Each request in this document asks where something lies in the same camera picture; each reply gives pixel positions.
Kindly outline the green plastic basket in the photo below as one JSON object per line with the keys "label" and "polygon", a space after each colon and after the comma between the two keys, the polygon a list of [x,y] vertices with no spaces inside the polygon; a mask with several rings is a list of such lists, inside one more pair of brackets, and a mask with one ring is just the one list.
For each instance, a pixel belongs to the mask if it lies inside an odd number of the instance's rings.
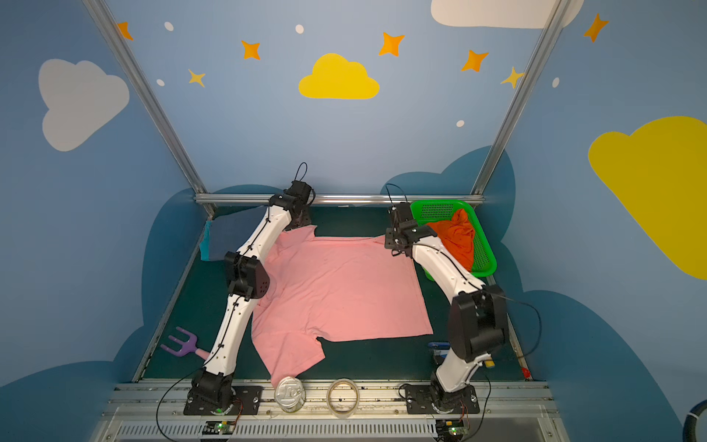
{"label": "green plastic basket", "polygon": [[420,225],[450,220],[459,209],[469,214],[469,221],[476,231],[473,241],[474,265],[470,273],[477,278],[491,276],[497,269],[497,261],[472,206],[459,200],[423,200],[412,203],[412,214]]}

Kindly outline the pink t-shirt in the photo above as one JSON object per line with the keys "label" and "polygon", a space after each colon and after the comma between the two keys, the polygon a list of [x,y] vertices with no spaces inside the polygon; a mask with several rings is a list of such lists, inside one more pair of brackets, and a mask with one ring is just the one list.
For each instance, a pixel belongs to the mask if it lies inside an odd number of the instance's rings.
{"label": "pink t-shirt", "polygon": [[429,335],[433,328],[414,262],[383,237],[282,233],[264,263],[271,278],[252,317],[252,342],[276,386],[325,357],[322,341]]}

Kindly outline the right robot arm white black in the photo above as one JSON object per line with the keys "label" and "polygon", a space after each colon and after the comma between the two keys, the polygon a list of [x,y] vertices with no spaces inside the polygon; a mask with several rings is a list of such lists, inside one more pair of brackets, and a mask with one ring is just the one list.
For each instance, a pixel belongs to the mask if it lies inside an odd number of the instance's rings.
{"label": "right robot arm white black", "polygon": [[473,374],[508,341],[504,292],[467,271],[432,228],[414,219],[409,203],[393,204],[388,215],[391,227],[386,229],[385,248],[421,265],[449,300],[450,348],[431,377],[429,397],[436,412],[452,413],[471,396]]}

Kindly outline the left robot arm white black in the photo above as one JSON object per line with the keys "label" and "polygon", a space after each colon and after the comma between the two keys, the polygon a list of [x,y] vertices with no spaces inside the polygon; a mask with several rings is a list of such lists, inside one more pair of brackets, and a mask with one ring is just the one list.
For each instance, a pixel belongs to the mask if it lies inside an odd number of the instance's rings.
{"label": "left robot arm white black", "polygon": [[191,380],[184,414],[232,412],[237,403],[232,383],[239,347],[258,301],[271,284],[264,261],[283,231],[311,224],[309,206],[315,197],[310,185],[293,180],[288,189],[271,196],[263,219],[244,244],[226,254],[226,312],[209,357]]}

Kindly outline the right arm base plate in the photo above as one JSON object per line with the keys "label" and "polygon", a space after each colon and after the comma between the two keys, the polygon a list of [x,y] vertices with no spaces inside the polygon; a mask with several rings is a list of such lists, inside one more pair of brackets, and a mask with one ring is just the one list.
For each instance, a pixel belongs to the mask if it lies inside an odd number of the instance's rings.
{"label": "right arm base plate", "polygon": [[399,396],[405,402],[408,414],[480,414],[479,399],[473,387],[458,392],[444,392],[431,384],[404,383]]}

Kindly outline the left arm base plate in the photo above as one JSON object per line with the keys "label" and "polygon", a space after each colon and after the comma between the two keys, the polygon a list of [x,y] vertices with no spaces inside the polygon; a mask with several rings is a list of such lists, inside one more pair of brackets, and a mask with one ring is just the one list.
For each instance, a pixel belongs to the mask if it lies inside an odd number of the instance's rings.
{"label": "left arm base plate", "polygon": [[187,394],[184,415],[236,416],[259,412],[263,387],[232,386],[230,392],[222,389],[192,388]]}

